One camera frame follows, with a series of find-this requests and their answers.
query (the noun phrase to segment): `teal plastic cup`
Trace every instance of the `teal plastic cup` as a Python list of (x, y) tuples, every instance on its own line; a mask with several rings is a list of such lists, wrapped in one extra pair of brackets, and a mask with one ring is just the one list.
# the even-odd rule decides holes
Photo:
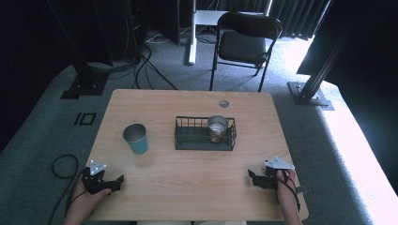
[(146, 128), (142, 124), (128, 125), (123, 132), (123, 138), (137, 155), (142, 155), (148, 149)]

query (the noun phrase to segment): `black wire basket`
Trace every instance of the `black wire basket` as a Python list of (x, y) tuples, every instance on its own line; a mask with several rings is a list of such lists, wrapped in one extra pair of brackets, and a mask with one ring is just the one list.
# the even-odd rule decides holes
[(228, 120), (228, 128), (220, 142), (213, 142), (209, 135), (209, 117), (177, 116), (175, 143), (176, 150), (232, 151), (237, 137), (234, 118)]

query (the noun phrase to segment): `human hand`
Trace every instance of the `human hand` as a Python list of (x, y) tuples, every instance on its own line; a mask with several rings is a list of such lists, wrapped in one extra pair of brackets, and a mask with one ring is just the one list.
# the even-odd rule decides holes
[(96, 205), (109, 193), (111, 193), (111, 190), (106, 188), (97, 194), (90, 194), (85, 190), (82, 176), (80, 176), (71, 198), (72, 202), (70, 203), (64, 225), (78, 225), (83, 223), (93, 212)]
[[(296, 190), (293, 183), (296, 179), (296, 173), (292, 170), (286, 170), (286, 172), (289, 178), (287, 179), (286, 184), (293, 190)], [(283, 171), (278, 170), (277, 176), (281, 179), (278, 179), (278, 200), (285, 223), (287, 225), (302, 224), (301, 219), (299, 218), (296, 196), (285, 184), (282, 183), (282, 181), (284, 181)]]

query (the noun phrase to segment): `wooden table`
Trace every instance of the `wooden table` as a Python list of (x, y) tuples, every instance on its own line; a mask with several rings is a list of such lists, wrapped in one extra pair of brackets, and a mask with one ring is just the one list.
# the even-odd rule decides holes
[[(213, 114), (235, 118), (233, 151), (175, 149), (177, 116)], [(122, 137), (131, 123), (146, 126), (148, 151), (141, 156)], [(124, 174), (125, 181), (90, 219), (283, 219), (274, 190), (254, 187), (247, 172), (261, 174), (264, 160), (277, 156), (292, 162), (270, 94), (115, 90), (89, 160), (107, 164), (105, 180)], [(305, 219), (308, 209), (298, 196)]]

